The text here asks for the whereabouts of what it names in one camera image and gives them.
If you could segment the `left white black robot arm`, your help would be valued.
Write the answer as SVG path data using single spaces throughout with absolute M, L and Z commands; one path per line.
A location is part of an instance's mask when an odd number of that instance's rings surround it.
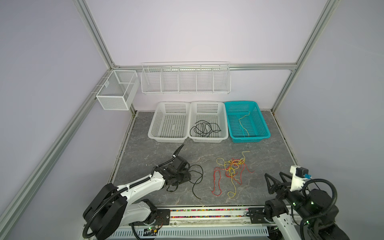
M 190 164 L 179 156 L 181 150 L 178 147 L 170 160 L 154 166 L 143 178 L 120 186 L 104 185 L 83 213 L 82 237 L 105 240 L 122 225 L 153 223 L 158 209 L 145 196 L 164 187 L 177 190 L 191 180 Z

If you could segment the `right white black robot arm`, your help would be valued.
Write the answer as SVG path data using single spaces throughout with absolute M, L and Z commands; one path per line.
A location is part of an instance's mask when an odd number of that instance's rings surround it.
M 293 166 L 291 173 L 279 173 L 280 179 L 265 174 L 269 194 L 275 198 L 263 208 L 249 208 L 251 223 L 270 223 L 270 240 L 347 240 L 336 224 L 336 187 L 325 179 L 311 179 L 308 169 Z

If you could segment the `left white plastic basket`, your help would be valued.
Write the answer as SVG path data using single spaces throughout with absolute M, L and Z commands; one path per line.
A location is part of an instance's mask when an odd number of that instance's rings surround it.
M 183 143 L 188 137 L 190 105 L 187 102 L 158 103 L 148 137 L 159 143 Z

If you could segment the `white plastic basket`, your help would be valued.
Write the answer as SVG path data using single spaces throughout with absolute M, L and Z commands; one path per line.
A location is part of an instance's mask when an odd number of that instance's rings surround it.
M 159 143 L 183 143 L 188 137 L 190 105 L 187 102 L 158 103 L 148 137 Z
M 196 143 L 221 143 L 229 137 L 225 104 L 222 102 L 192 102 L 188 137 Z

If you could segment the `middle white plastic basket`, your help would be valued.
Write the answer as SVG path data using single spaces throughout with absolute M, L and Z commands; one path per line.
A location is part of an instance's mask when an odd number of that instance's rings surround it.
M 221 143 L 229 137 L 225 104 L 222 102 L 192 102 L 188 137 L 196 143 Z

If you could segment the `teal plastic basket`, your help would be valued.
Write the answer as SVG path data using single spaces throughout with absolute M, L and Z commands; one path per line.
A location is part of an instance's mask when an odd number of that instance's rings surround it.
M 256 102 L 225 102 L 229 134 L 233 143 L 258 143 L 271 136 Z

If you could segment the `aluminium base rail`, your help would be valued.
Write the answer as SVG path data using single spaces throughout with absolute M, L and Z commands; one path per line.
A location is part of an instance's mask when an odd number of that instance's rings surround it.
M 147 232 L 158 233 L 165 226 L 192 228 L 202 226 L 208 230 L 221 227 L 223 230 L 246 226 L 263 228 L 263 232 L 276 232 L 281 227 L 295 224 L 292 211 L 303 213 L 298 205 L 284 208 L 281 214 L 274 214 L 272 209 L 255 206 L 237 207 L 185 207 L 157 208 L 149 200 L 133 205 L 121 205 L 118 202 L 105 205 L 99 212 L 95 207 L 88 207 L 83 214 L 86 224 L 83 228 L 85 239 L 96 237 L 108 238 L 122 227 L 131 224 L 144 226 Z

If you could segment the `white mesh wall box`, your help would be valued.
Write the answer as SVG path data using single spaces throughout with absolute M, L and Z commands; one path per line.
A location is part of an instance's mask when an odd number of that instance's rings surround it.
M 96 97 L 104 110 L 129 111 L 139 86 L 136 71 L 112 70 Z

